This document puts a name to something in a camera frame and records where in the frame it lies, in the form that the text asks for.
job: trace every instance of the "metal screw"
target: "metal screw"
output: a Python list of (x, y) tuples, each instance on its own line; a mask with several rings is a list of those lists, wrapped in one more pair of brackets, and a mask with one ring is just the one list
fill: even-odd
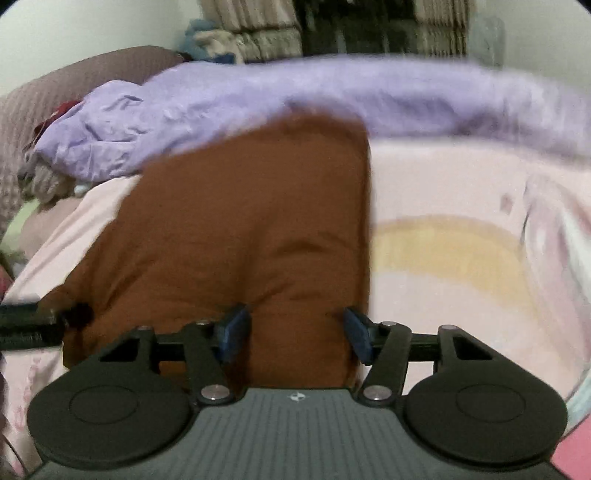
[(372, 401), (384, 401), (392, 396), (392, 390), (383, 385), (370, 385), (363, 389), (363, 396)]
[(224, 400), (230, 396), (230, 389), (224, 385), (208, 385), (201, 389), (201, 396), (208, 400)]

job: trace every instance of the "purple blanket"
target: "purple blanket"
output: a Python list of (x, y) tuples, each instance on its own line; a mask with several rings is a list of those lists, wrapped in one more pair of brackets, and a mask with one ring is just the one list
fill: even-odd
[(58, 171), (104, 181), (301, 108), (361, 118), (373, 137), (472, 135), (591, 156), (589, 98), (527, 74), (392, 57), (195, 62), (141, 86), (116, 80), (52, 124), (36, 151)]

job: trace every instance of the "gray ribbed plate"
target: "gray ribbed plate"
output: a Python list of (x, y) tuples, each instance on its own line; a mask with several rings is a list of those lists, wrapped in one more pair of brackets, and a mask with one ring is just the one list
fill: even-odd
[(421, 450), (389, 410), (363, 407), (346, 390), (251, 389), (240, 402), (203, 410), (175, 445), (108, 472), (53, 463), (34, 480), (558, 480), (551, 465), (475, 472)]

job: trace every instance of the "fabric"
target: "fabric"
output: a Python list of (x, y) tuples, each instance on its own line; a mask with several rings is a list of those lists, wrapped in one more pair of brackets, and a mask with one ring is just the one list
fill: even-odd
[(73, 197), (62, 199), (51, 207), (38, 207), (29, 215), (22, 226), (18, 241), (19, 250), (27, 259), (33, 258), (57, 227), (76, 210), (81, 201), (81, 198)]
[(28, 258), (20, 246), (22, 227), (39, 205), (38, 200), (25, 202), (22, 208), (14, 216), (6, 234), (0, 243), (0, 254), (2, 255), (2, 267), (12, 278), (17, 277), (25, 268)]
[[(531, 314), (537, 302), (524, 287), (526, 272), (519, 268), (522, 263), (515, 257), (515, 245), (526, 214), (521, 194), (527, 178), (548, 176), (591, 205), (589, 169), (565, 166), (554, 157), (530, 150), (474, 139), (371, 141), (370, 145), (370, 317), (400, 321), (424, 333), (433, 333), (439, 324), (457, 323), (567, 393), (582, 366), (576, 361), (556, 361), (564, 353), (567, 360), (573, 359), (571, 349), (549, 343), (552, 335), (547, 329), (560, 326), (555, 317)], [(61, 284), (116, 216), (121, 199), (137, 179), (111, 180), (89, 192), (15, 280), (7, 301), (40, 298)], [(187, 215), (192, 215), (194, 208), (189, 201), (179, 207)], [(421, 221), (405, 221), (421, 216)], [(468, 221), (435, 223), (430, 216)], [(424, 248), (413, 247), (416, 242)], [(433, 245), (438, 247), (428, 254)], [(450, 264), (451, 258), (456, 263)], [(494, 263), (495, 258), (501, 261)], [(436, 277), (445, 266), (447, 274)], [(575, 325), (553, 337), (562, 337), (568, 345), (577, 341), (580, 331)], [(430, 368), (411, 364), (405, 389), (429, 375)], [(11, 423), (7, 435), (30, 468), (38, 456), (26, 424), (21, 428), (30, 397), (27, 392), (37, 392), (63, 371), (58, 350), (7, 357), (7, 416)], [(572, 472), (573, 480), (588, 480), (586, 474), (591, 471), (589, 456), (582, 455), (587, 452), (584, 439), (589, 437), (588, 427), (581, 434), (575, 430), (568, 436), (554, 457), (557, 466)], [(5, 454), (14, 460), (8, 451)]]
[(17, 172), (33, 129), (61, 103), (113, 79), (143, 83), (181, 63), (175, 52), (134, 47), (98, 55), (33, 80), (0, 98), (0, 236), (22, 205)]
[(257, 30), (297, 25), (292, 0), (203, 0), (205, 18), (225, 30)]
[(15, 252), (20, 251), (20, 238), (22, 227), (35, 210), (39, 207), (38, 200), (29, 200), (25, 202), (18, 213), (14, 216), (6, 234), (2, 238), (0, 243), (0, 251), (5, 255), (11, 255)]
[(525, 73), (383, 57), (194, 62), (142, 86), (108, 82), (35, 151), (58, 171), (104, 181), (302, 109), (359, 118), (374, 138), (474, 136), (591, 156), (591, 98)]
[(467, 55), (467, 34), (458, 30), (437, 25), (418, 25), (416, 33), (416, 52), (428, 57), (465, 57)]
[(37, 140), (41, 138), (47, 127), (80, 103), (70, 100), (62, 103), (51, 116), (43, 120), (33, 129), (33, 140), (25, 147), (25, 163), (18, 170), (18, 185), (24, 199), (38, 198), (41, 203), (48, 203), (54, 198), (67, 197), (72, 194), (74, 181), (64, 174), (53, 171), (40, 155), (32, 153)]
[(219, 30), (214, 22), (200, 18), (189, 22), (179, 50), (190, 55), (193, 60), (244, 63), (236, 36), (229, 31)]
[[(297, 28), (259, 30), (252, 35), (261, 61), (282, 60), (302, 56), (301, 36)], [(247, 61), (257, 61), (245, 57)]]
[(11, 285), (12, 278), (4, 268), (0, 267), (0, 298), (4, 298)]
[(413, 0), (417, 21), (465, 27), (470, 18), (470, 0)]
[(368, 174), (365, 130), (323, 116), (154, 163), (41, 301), (94, 312), (66, 335), (64, 362), (134, 326), (174, 332), (245, 303), (253, 324), (243, 361), (229, 371), (236, 388), (351, 382), (356, 363), (341, 321), (346, 306), (367, 308)]
[(81, 199), (86, 195), (96, 184), (89, 181), (78, 181), (74, 186), (74, 197)]

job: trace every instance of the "textured pillow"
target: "textured pillow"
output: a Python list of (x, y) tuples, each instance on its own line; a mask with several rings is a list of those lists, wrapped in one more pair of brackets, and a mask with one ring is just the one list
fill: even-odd
[(79, 61), (33, 80), (0, 98), (0, 236), (21, 206), (17, 172), (33, 129), (63, 102), (82, 98), (110, 80), (144, 83), (182, 63), (161, 47), (133, 47)]
[(151, 163), (64, 284), (42, 305), (87, 303), (71, 366), (138, 325), (157, 333), (252, 313), (236, 387), (339, 387), (355, 376), (343, 309), (369, 294), (363, 127), (297, 116)]

